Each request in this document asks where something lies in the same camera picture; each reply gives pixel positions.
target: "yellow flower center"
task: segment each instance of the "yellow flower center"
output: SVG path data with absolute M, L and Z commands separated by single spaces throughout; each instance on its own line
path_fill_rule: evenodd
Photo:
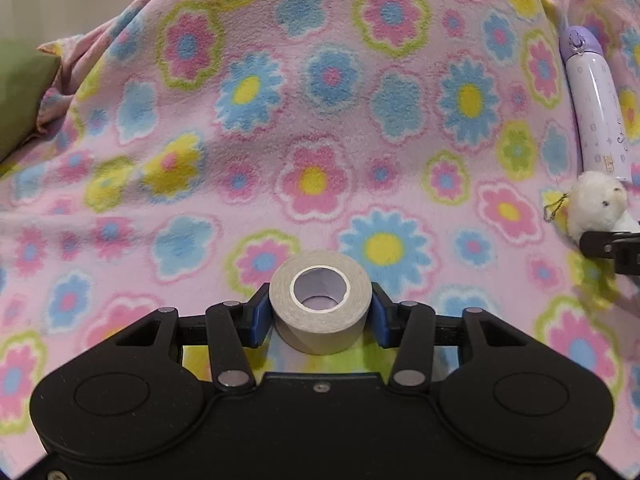
M 326 173 L 318 166 L 305 168 L 300 176 L 298 188 L 306 195 L 319 195 L 326 189 Z
M 472 83 L 463 84 L 458 91 L 458 109 L 473 119 L 482 113 L 484 102 L 482 92 Z
M 389 266 L 402 260 L 404 245 L 395 234 L 376 233 L 364 242 L 364 255 L 377 266 Z
M 500 216 L 509 222 L 517 222 L 520 220 L 520 212 L 518 211 L 518 208 L 509 202 L 500 202 L 500 205 L 498 206 L 498 213 L 500 213 Z
M 234 92 L 233 102 L 235 105 L 245 105 L 255 99 L 260 91 L 260 78 L 251 75 L 243 79 Z

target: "pink flower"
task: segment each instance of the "pink flower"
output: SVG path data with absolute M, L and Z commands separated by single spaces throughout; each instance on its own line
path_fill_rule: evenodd
M 18 248 L 15 251 L 18 273 L 23 277 L 33 276 L 44 266 L 44 258 L 47 256 L 46 242 L 42 233 L 35 227 L 27 227 L 22 230 L 18 238 Z
M 126 218 L 100 218 L 92 231 L 98 256 L 105 260 L 121 257 L 132 246 L 130 224 Z
M 60 161 L 56 177 L 67 184 L 78 182 L 89 174 L 93 161 L 94 156 L 87 150 L 69 153 Z
M 73 199 L 69 196 L 61 196 L 49 206 L 47 214 L 69 215 L 73 211 Z
M 64 262 L 70 262 L 80 251 L 80 238 L 71 231 L 61 233 L 60 250 L 62 252 L 62 260 Z
M 553 54 L 543 41 L 539 41 L 529 47 L 529 57 L 527 66 L 534 75 L 534 86 L 549 99 L 558 92 L 556 88 L 558 72 L 554 65 Z
M 260 287 L 271 280 L 275 270 L 291 256 L 290 245 L 267 238 L 260 244 L 249 245 L 236 266 L 239 281 L 244 286 Z
M 452 38 L 462 38 L 466 22 L 457 10 L 449 9 L 442 17 L 442 26 Z
M 511 83 L 507 92 L 513 113 L 517 115 L 526 114 L 529 110 L 531 99 L 524 85 L 521 83 Z
M 340 145 L 329 137 L 301 140 L 287 152 L 276 193 L 295 220 L 330 220 L 344 208 L 351 172 Z
M 544 290 L 555 290 L 562 284 L 562 271 L 542 256 L 527 261 L 532 282 Z
M 164 58 L 169 62 L 171 76 L 194 80 L 200 70 L 211 65 L 209 49 L 215 38 L 205 16 L 181 15 L 169 27 L 166 38 Z
M 367 182 L 373 191 L 390 191 L 398 186 L 398 164 L 389 157 L 376 158 L 369 162 Z
M 152 296 L 121 294 L 112 298 L 86 330 L 84 348 L 96 346 L 160 306 L 161 301 Z
M 455 200 L 464 193 L 458 166 L 442 160 L 431 167 L 431 186 L 441 198 Z
M 255 197 L 258 174 L 248 160 L 237 160 L 226 165 L 218 188 L 226 202 L 231 204 L 247 203 Z
M 27 298 L 21 294 L 15 294 L 2 313 L 2 327 L 11 327 L 20 317 L 20 314 L 26 306 Z
M 405 40 L 417 36 L 415 22 L 420 9 L 413 0 L 367 0 L 364 18 L 373 24 L 372 36 L 376 40 L 389 40 L 400 47 Z
M 549 330 L 551 348 L 594 372 L 601 379 L 615 377 L 616 364 L 607 355 L 609 342 L 585 316 L 576 316 L 565 310 L 560 317 L 560 326 Z
M 35 384 L 31 375 L 37 358 L 28 346 L 11 348 L 0 362 L 0 420 L 22 418 Z
M 510 184 L 481 184 L 478 196 L 478 215 L 509 243 L 523 246 L 542 240 L 539 215 Z

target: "white teddy bear keychain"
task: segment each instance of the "white teddy bear keychain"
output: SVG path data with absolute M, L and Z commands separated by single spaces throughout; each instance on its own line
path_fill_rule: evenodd
M 640 224 L 626 210 L 625 188 L 608 174 L 599 171 L 581 174 L 569 193 L 545 206 L 547 222 L 554 219 L 567 198 L 567 231 L 577 244 L 585 231 L 640 233 Z

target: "tape roll inner hole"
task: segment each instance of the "tape roll inner hole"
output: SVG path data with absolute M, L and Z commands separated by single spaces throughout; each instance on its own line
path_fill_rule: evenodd
M 296 299 L 311 310 L 329 310 L 347 293 L 344 278 L 327 267 L 314 267 L 302 272 L 293 283 Z

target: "screw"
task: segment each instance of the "screw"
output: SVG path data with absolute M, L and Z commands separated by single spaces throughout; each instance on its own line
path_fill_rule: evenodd
M 427 378 L 419 370 L 400 370 L 394 374 L 394 381 L 401 386 L 420 386 Z
M 325 394 L 331 389 L 329 383 L 316 383 L 314 384 L 314 391 L 318 394 Z
M 224 386 L 237 388 L 249 382 L 249 375 L 242 370 L 225 370 L 218 376 L 218 382 Z
M 62 471 L 49 471 L 47 480 L 68 480 L 68 477 Z

